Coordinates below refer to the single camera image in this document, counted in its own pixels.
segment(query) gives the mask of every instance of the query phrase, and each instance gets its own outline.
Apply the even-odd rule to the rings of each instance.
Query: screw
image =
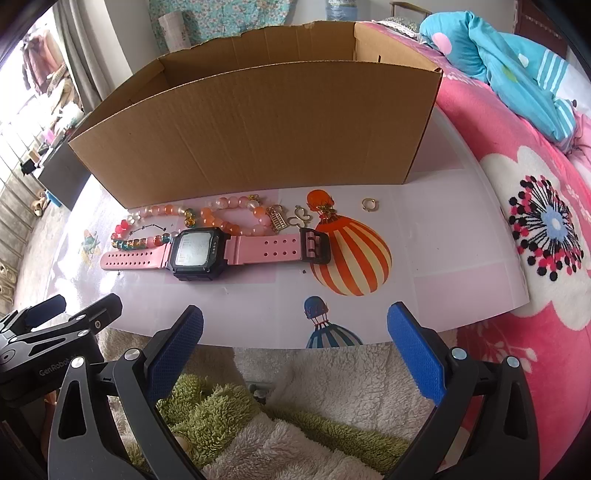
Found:
[[[514,356],[508,356],[507,363],[513,368],[517,368],[519,366],[519,360],[517,360]]]
[[[456,360],[465,360],[468,354],[463,348],[455,347],[452,348],[452,357]]]
[[[130,348],[123,356],[126,360],[135,360],[139,357],[139,350],[137,348]]]
[[[79,368],[84,365],[84,359],[81,356],[77,356],[74,360],[72,360],[70,365],[72,368]]]

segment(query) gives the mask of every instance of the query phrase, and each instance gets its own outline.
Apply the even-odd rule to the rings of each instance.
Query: table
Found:
[[[393,161],[395,156],[396,145],[392,145]],[[112,249],[111,232],[128,213],[91,177],[60,241],[47,295],[62,294],[67,311],[76,313],[114,292],[124,309],[112,326],[143,335],[170,327],[188,304],[194,304],[205,318],[201,343],[252,348],[305,348],[314,333],[314,324],[304,313],[304,301],[310,296],[321,297],[329,308],[330,322],[363,343],[390,340],[386,312],[398,300],[405,302],[423,326],[437,331],[473,323],[528,301],[515,243],[498,200],[463,139],[438,108],[404,185],[256,193],[265,205],[280,203],[293,214],[295,205],[306,205],[307,193],[315,188],[334,198],[339,215],[369,227],[389,248],[391,265],[386,275],[383,269],[380,273],[369,244],[354,238],[357,247],[352,245],[345,252],[353,282],[366,294],[339,294],[339,288],[345,290],[346,274],[334,278],[333,267],[331,279],[336,285],[330,288],[330,282],[323,277],[321,283],[310,265],[302,262],[229,267],[220,279],[209,283],[180,282],[166,270],[101,270],[100,255]],[[379,201],[376,212],[362,209],[365,197]],[[182,204],[198,209],[206,200]],[[313,228],[318,216],[311,213],[314,218],[309,226]],[[248,218],[254,221],[245,210],[227,215],[227,220],[241,225]],[[168,229],[182,226],[176,216],[157,220]],[[293,232],[294,228],[282,231]],[[141,236],[155,234],[156,230],[148,228]],[[351,263],[353,250],[355,255],[362,251],[367,261]],[[369,264],[376,279],[361,264]],[[377,288],[370,293],[370,284],[375,283]]]

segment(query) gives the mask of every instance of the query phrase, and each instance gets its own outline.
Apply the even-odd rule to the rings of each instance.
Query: hot air balloon print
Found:
[[[335,346],[363,345],[361,339],[351,330],[330,323],[326,314],[329,308],[320,297],[308,297],[304,302],[306,317],[314,322],[314,333],[306,348],[329,348]]]
[[[337,215],[335,201],[324,190],[312,190],[308,207],[319,212],[316,230],[330,239],[332,259],[327,265],[311,266],[315,278],[341,295],[368,295],[388,279],[392,255],[386,242],[367,225]]]

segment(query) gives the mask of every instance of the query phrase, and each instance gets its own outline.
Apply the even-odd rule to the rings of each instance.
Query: box flap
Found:
[[[427,57],[407,47],[395,38],[384,35],[371,26],[371,23],[357,22],[355,24],[355,60],[380,61],[405,65],[417,69],[438,71],[439,66]]]
[[[170,88],[159,59],[151,61],[129,77],[90,113],[76,129],[74,138],[134,103]]]
[[[127,108],[70,145],[125,207],[269,188],[402,183],[439,72],[353,61],[224,73]]]
[[[249,67],[301,60],[353,60],[354,22],[265,27],[214,38],[160,58],[171,87]]]

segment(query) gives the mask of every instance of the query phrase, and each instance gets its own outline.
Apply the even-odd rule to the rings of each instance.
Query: curtain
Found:
[[[111,87],[96,60],[80,16],[78,0],[59,0],[53,6],[57,34],[64,47],[64,58],[86,113],[111,93]]]

